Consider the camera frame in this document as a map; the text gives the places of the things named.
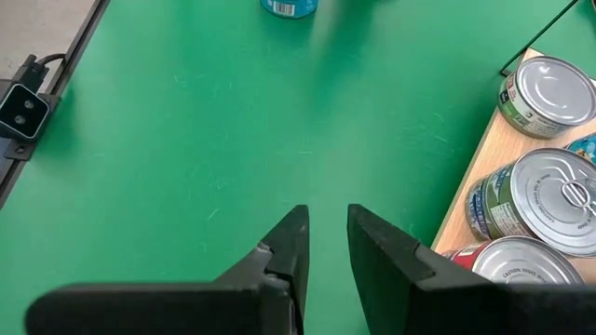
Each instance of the red can label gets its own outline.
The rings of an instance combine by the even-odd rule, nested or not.
[[[451,257],[451,260],[454,261],[456,264],[461,265],[471,271],[472,267],[474,267],[476,259],[478,259],[478,256],[491,243],[491,241],[487,241],[461,248],[455,252],[455,254]]]

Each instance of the green mat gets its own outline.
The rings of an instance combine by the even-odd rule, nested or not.
[[[112,0],[0,211],[0,333],[67,283],[211,280],[308,204],[306,332],[366,334],[347,204],[430,244],[500,66],[565,4],[323,0],[284,20],[258,1]],[[542,51],[571,32],[593,46],[580,8]],[[592,50],[562,56],[593,68]]]

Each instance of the wooden board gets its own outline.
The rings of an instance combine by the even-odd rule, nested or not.
[[[522,60],[541,55],[533,49],[528,49]],[[465,214],[467,192],[475,181],[533,149],[563,147],[569,142],[593,132],[596,132],[595,121],[574,128],[554,140],[537,140],[521,134],[503,118],[498,109],[495,109],[476,153],[467,167],[464,179],[457,189],[454,201],[447,211],[437,237],[435,237],[432,248],[441,253],[477,242],[467,224]],[[587,282],[596,283],[596,259],[570,258],[570,261]]]

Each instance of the blue object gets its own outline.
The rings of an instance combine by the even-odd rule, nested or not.
[[[596,163],[596,133],[590,134],[585,138],[575,140],[565,148],[569,151],[579,154],[592,163]]]
[[[277,16],[297,19],[314,12],[318,0],[261,0],[261,5]]]

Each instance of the can lid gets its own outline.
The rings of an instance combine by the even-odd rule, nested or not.
[[[583,125],[596,115],[596,88],[567,61],[547,56],[527,60],[516,82],[526,103],[556,123]]]
[[[557,250],[530,237],[495,240],[478,256],[472,271],[496,283],[581,284],[574,266]]]
[[[564,149],[537,149],[511,171],[520,217],[541,240],[564,253],[596,255],[596,166]]]

